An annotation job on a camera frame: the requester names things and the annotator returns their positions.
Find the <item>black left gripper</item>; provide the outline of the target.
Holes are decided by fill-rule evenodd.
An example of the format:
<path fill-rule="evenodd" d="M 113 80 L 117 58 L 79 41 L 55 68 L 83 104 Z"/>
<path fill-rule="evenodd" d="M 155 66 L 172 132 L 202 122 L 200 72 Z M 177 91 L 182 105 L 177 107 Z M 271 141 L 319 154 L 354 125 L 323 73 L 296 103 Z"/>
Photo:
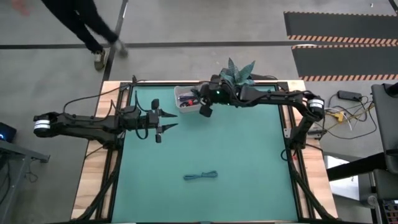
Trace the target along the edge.
<path fill-rule="evenodd" d="M 177 117 L 175 114 L 170 114 L 160 110 L 159 99 L 156 98 L 151 102 L 151 110 L 147 113 L 147 122 L 150 128 L 155 129 L 155 141 L 156 143 L 162 142 L 162 133 L 166 130 L 174 127 L 177 123 L 160 125 L 160 117 L 162 118 L 174 118 Z"/>

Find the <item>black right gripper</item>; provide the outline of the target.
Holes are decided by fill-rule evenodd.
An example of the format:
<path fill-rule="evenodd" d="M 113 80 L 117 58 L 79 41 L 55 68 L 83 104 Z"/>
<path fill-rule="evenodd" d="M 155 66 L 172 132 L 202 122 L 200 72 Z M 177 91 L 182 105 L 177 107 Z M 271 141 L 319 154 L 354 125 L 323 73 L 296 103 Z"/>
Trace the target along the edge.
<path fill-rule="evenodd" d="M 217 87 L 218 87 L 217 83 L 209 82 L 203 84 L 200 90 L 196 88 L 192 88 L 190 90 L 194 96 L 200 97 L 201 107 L 199 113 L 204 117 L 209 118 L 213 112 L 213 110 L 211 109 L 211 105 L 213 104 L 212 96 L 214 94 L 214 91 L 217 90 Z"/>

